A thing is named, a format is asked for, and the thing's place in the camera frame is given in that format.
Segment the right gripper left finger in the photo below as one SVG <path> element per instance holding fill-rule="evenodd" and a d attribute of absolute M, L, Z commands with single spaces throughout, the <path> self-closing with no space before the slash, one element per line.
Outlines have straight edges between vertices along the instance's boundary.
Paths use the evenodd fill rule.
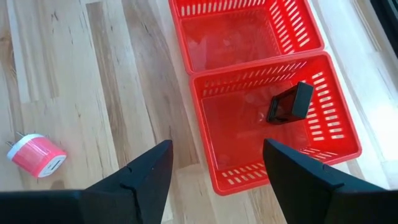
<path fill-rule="evenodd" d="M 174 161 L 164 140 L 87 189 L 1 193 L 1 223 L 161 223 Z"/>

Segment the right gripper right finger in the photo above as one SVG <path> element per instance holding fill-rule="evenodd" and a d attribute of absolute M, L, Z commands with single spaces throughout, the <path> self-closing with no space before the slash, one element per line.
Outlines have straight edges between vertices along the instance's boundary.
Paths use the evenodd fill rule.
<path fill-rule="evenodd" d="M 287 223 L 397 223 L 397 191 L 386 190 L 273 139 L 263 158 Z"/>

